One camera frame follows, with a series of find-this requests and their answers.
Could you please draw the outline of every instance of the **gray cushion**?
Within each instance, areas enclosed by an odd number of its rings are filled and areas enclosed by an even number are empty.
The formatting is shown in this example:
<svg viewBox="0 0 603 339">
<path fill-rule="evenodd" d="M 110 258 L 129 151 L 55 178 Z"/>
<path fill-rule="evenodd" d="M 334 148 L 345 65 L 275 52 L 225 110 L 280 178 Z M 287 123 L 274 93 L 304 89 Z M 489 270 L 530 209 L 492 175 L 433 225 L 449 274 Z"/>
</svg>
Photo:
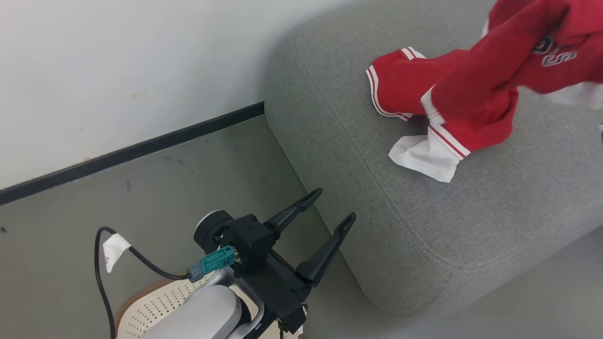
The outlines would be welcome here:
<svg viewBox="0 0 603 339">
<path fill-rule="evenodd" d="M 297 30 L 278 47 L 266 92 L 274 134 L 329 229 L 358 222 L 342 253 L 366 295 L 399 317 L 437 314 L 487 294 L 603 224 L 600 113 L 521 91 L 513 135 L 472 153 L 452 183 L 387 154 L 422 122 L 377 114 L 364 71 L 413 46 L 469 48 L 493 1 L 377 0 Z"/>
</svg>

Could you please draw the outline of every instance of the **white stripe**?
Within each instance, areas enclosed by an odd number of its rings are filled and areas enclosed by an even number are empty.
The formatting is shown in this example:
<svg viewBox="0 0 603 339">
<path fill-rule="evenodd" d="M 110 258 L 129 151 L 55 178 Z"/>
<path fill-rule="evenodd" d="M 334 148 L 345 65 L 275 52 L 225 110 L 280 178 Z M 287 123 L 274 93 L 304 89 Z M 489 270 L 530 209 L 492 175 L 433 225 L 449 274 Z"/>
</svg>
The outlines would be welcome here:
<svg viewBox="0 0 603 339">
<path fill-rule="evenodd" d="M 402 48 L 401 51 L 406 54 L 406 57 L 408 58 L 408 60 L 412 60 L 414 59 L 414 55 L 412 53 L 410 53 L 410 51 L 406 48 Z"/>
<path fill-rule="evenodd" d="M 442 115 L 435 108 L 434 103 L 431 101 L 431 90 L 434 86 L 435 85 L 431 86 L 431 88 L 423 94 L 421 103 L 423 104 L 423 109 L 425 109 L 425 114 L 427 114 L 429 122 L 434 126 L 442 126 L 446 123 L 446 120 L 444 120 Z"/>
<path fill-rule="evenodd" d="M 465 146 L 461 145 L 461 143 L 458 142 L 458 140 L 456 140 L 455 137 L 453 137 L 452 134 L 450 134 L 450 132 L 448 132 L 444 127 L 434 125 L 431 125 L 431 127 L 433 127 L 436 131 L 438 131 L 440 135 L 442 135 L 442 137 L 444 138 L 444 145 L 446 145 L 451 151 L 457 153 L 454 148 L 450 147 L 450 145 L 453 145 L 459 152 L 461 152 L 463 156 L 466 157 L 471 154 L 471 152 Z"/>
<path fill-rule="evenodd" d="M 591 109 L 603 109 L 603 84 L 585 81 L 545 94 L 558 104 L 585 105 Z"/>
<path fill-rule="evenodd" d="M 484 29 L 482 30 L 482 37 L 485 37 L 488 34 L 488 26 L 490 26 L 490 18 L 486 19 L 486 24 L 484 25 Z"/>
<path fill-rule="evenodd" d="M 417 56 L 417 58 L 426 59 L 425 55 L 417 52 L 414 48 L 409 46 L 408 49 L 410 49 L 414 53 L 414 55 Z"/>
<path fill-rule="evenodd" d="M 387 117 L 397 116 L 398 118 L 400 118 L 404 121 L 408 121 L 408 119 L 412 116 L 412 114 L 399 113 L 399 112 L 396 112 L 396 113 L 386 112 L 379 104 L 379 96 L 377 95 L 377 90 L 379 88 L 379 77 L 377 76 L 377 71 L 375 71 L 375 68 L 373 67 L 373 65 L 371 65 L 368 68 L 367 76 L 368 76 L 368 81 L 370 82 L 370 86 L 371 86 L 371 99 L 373 100 L 373 106 L 375 106 L 375 109 L 377 110 L 377 112 L 379 112 L 379 114 L 381 114 L 383 116 L 387 116 Z"/>
</svg>

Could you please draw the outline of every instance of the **printed number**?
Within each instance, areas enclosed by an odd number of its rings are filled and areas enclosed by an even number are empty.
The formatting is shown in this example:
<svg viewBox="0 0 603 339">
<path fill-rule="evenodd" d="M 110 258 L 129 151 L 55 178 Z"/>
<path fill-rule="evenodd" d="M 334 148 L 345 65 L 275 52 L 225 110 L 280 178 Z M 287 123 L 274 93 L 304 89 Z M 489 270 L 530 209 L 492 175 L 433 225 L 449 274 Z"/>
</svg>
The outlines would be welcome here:
<svg viewBox="0 0 603 339">
<path fill-rule="evenodd" d="M 550 66 L 559 65 L 562 62 L 573 60 L 577 56 L 578 56 L 578 52 L 576 52 L 576 51 L 560 53 L 557 55 L 555 55 L 555 54 L 545 55 L 545 57 L 542 58 L 542 66 L 550 67 Z"/>
</svg>

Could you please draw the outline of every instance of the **white wall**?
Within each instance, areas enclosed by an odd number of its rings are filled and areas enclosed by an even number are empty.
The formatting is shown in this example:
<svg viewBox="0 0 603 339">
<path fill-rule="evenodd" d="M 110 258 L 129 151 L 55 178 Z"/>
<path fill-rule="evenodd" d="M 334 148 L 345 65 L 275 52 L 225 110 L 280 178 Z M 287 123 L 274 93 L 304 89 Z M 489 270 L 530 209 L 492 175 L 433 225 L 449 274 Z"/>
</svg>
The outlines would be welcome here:
<svg viewBox="0 0 603 339">
<path fill-rule="evenodd" d="M 0 189 L 263 100 L 291 27 L 355 0 L 0 0 Z"/>
</svg>

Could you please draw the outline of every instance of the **gray floor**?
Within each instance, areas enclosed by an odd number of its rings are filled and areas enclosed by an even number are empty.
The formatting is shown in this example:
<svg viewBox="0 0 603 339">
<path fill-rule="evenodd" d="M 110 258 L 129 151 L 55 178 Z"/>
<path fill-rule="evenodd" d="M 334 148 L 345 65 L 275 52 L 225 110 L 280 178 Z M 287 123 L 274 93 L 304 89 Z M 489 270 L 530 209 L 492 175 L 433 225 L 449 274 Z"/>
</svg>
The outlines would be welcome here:
<svg viewBox="0 0 603 339">
<path fill-rule="evenodd" d="M 260 117 L 1 206 L 0 337 L 108 336 L 92 266 L 99 226 L 176 272 L 202 255 L 192 231 L 206 213 L 264 219 L 304 193 Z M 296 264 L 328 236 L 310 210 L 277 250 Z M 114 309 L 156 280 L 128 254 L 104 275 Z M 603 229 L 443 318 L 407 325 L 382 315 L 340 257 L 309 304 L 308 338 L 601 338 Z"/>
</svg>

